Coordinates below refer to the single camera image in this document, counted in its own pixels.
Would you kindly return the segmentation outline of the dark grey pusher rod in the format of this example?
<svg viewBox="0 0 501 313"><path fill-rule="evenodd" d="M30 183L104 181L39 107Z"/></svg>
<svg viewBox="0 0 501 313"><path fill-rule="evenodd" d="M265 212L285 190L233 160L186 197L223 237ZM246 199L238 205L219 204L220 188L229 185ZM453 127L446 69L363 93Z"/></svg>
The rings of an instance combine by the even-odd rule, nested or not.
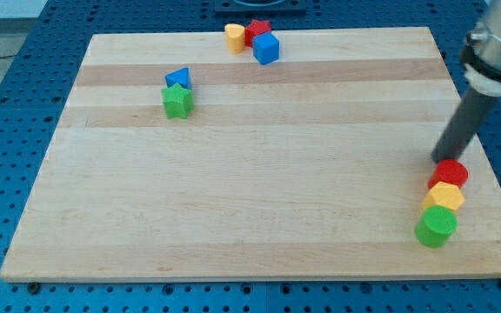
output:
<svg viewBox="0 0 501 313"><path fill-rule="evenodd" d="M435 144L431 152L432 161L440 163L444 160L458 160L499 99L500 97L488 96L469 87Z"/></svg>

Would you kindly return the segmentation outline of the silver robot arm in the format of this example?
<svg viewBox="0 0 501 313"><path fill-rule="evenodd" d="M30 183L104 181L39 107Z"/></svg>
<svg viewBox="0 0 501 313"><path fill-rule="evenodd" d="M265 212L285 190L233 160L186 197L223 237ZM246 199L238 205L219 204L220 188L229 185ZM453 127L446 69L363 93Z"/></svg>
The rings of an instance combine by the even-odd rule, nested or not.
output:
<svg viewBox="0 0 501 313"><path fill-rule="evenodd" d="M501 0L467 33L459 57L468 88L431 152L434 163L459 159L501 98Z"/></svg>

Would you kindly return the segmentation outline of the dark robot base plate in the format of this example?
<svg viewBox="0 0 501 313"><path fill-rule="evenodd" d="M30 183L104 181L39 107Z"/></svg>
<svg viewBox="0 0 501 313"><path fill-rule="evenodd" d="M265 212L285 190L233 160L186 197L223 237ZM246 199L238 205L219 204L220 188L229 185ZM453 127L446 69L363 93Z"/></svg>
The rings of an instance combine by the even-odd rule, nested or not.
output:
<svg viewBox="0 0 501 313"><path fill-rule="evenodd" d="M304 13L309 0L212 0L216 15Z"/></svg>

